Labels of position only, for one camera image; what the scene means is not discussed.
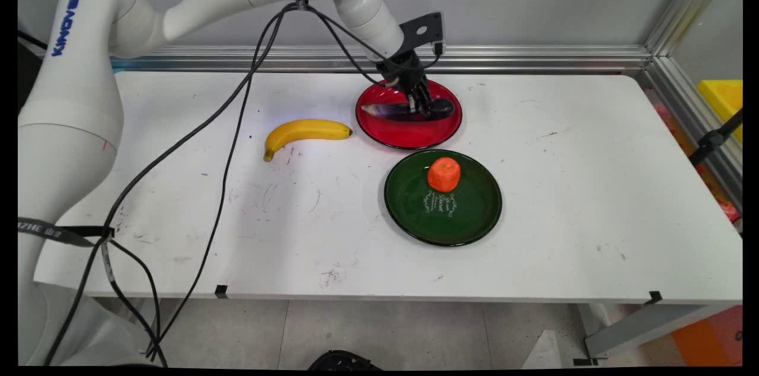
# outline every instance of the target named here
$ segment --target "yellow box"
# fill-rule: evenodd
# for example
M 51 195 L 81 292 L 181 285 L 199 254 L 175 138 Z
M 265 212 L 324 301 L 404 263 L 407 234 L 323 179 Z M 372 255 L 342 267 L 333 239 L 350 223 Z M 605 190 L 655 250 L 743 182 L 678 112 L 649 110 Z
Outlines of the yellow box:
M 699 84 L 699 92 L 723 122 L 743 107 L 743 79 L 702 81 Z M 743 125 L 738 127 L 733 135 L 743 143 Z

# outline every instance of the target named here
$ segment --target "red plate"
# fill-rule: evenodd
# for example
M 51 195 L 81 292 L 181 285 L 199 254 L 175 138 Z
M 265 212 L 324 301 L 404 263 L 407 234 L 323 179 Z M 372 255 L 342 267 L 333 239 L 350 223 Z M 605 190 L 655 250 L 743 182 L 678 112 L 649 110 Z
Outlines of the red plate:
M 370 138 L 387 146 L 399 149 L 425 149 L 437 146 L 447 141 L 461 125 L 461 105 L 453 93 L 434 81 L 429 81 L 429 95 L 432 98 L 447 98 L 453 102 L 453 114 L 436 121 L 393 121 L 371 116 L 363 111 L 361 106 L 375 103 L 407 103 L 406 96 L 393 88 L 372 85 L 361 94 L 356 103 L 358 125 Z

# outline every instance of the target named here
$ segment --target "peeled orange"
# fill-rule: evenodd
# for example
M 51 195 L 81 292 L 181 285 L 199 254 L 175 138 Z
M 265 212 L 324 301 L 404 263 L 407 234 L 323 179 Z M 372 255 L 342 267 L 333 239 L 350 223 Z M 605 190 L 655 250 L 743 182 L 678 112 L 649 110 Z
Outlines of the peeled orange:
M 429 166 L 429 186 L 440 192 L 450 192 L 456 189 L 459 179 L 461 179 L 461 166 L 452 158 L 439 158 Z

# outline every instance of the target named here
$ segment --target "gray floor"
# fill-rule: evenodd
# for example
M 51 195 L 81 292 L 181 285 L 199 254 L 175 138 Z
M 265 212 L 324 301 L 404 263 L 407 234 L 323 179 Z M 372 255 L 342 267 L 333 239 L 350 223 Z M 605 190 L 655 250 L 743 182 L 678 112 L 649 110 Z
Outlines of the gray floor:
M 165 320 L 179 300 L 161 302 Z M 562 365 L 585 358 L 577 306 L 413 301 L 190 300 L 161 343 L 169 365 L 306 369 L 345 349 L 385 370 L 510 369 L 544 329 L 556 331 Z M 676 366 L 667 335 L 601 362 Z

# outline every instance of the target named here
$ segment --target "yellow banana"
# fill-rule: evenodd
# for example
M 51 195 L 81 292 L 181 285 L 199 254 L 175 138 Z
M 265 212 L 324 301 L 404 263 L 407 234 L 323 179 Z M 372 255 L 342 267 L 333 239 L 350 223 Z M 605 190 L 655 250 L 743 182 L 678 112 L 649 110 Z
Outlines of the yellow banana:
M 263 159 L 271 161 L 274 152 L 292 141 L 301 139 L 344 139 L 353 131 L 341 122 L 326 119 L 299 119 L 285 122 L 269 133 Z

